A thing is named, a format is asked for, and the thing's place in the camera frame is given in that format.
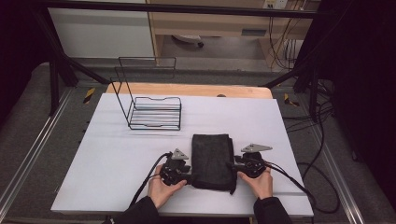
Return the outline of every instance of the person's hand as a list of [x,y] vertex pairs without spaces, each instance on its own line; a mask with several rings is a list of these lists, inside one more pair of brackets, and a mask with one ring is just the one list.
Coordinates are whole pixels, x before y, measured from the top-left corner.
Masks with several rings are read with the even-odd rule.
[[176,191],[187,184],[187,180],[182,180],[176,185],[165,185],[160,177],[162,167],[162,165],[159,165],[155,168],[155,176],[148,182],[148,196],[154,202],[157,209],[163,206]]
[[254,195],[260,199],[273,196],[273,178],[271,168],[266,167],[265,171],[256,178],[250,178],[242,172],[238,172],[239,177],[245,180],[251,187]]

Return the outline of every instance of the black towel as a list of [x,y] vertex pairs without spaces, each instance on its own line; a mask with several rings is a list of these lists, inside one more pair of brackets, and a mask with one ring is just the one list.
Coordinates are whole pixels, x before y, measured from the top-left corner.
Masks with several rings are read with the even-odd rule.
[[236,188],[233,164],[233,139],[228,134],[195,134],[192,137],[192,185],[198,189],[230,191]]

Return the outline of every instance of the black sleeve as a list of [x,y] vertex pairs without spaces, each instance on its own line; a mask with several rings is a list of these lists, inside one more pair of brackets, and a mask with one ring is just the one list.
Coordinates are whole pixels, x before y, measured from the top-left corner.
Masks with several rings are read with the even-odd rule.
[[253,209],[259,224],[292,223],[282,203],[276,197],[257,199]]
[[114,217],[102,224],[155,224],[160,222],[157,208],[150,197],[146,196],[128,208],[118,217]]

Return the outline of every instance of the wire rack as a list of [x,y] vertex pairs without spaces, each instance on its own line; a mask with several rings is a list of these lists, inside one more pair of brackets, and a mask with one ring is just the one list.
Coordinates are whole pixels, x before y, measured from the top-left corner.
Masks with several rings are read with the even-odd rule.
[[117,77],[111,77],[110,80],[128,127],[131,130],[179,131],[180,98],[134,98],[131,85],[136,78],[173,77],[176,59],[172,61],[172,58],[119,58],[119,60],[120,67],[115,67]]

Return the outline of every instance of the white table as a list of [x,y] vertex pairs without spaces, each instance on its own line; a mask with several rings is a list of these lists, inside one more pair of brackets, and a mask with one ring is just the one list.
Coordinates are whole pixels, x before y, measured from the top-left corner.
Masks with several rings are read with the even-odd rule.
[[[125,101],[130,98],[128,94],[120,97]],[[181,131],[148,133],[130,130],[116,94],[104,93],[51,210],[63,214],[124,211],[163,153],[179,148],[191,157],[194,133],[227,133],[233,139],[235,155],[242,155],[240,149],[250,143],[273,147],[262,152],[262,157],[302,183],[276,100],[179,97],[183,106]],[[283,175],[276,171],[272,174],[274,194],[288,214],[312,217],[306,195]],[[163,216],[253,217],[255,200],[248,185],[238,179],[233,195],[187,186],[159,212]]]

